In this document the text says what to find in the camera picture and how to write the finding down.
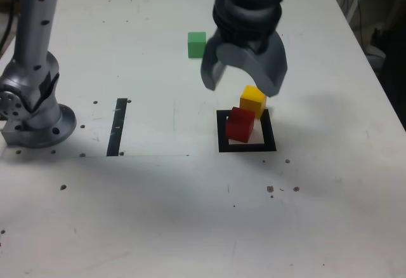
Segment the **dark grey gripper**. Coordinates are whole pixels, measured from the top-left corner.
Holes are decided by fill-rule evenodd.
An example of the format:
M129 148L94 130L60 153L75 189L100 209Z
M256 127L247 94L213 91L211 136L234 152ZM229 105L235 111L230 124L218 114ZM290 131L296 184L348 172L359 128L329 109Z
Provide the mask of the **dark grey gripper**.
M226 65L245 71L263 94L275 96L287 72L284 44L277 32L248 40L220 36L216 31L206 44L200 67L202 82L207 89L216 89Z

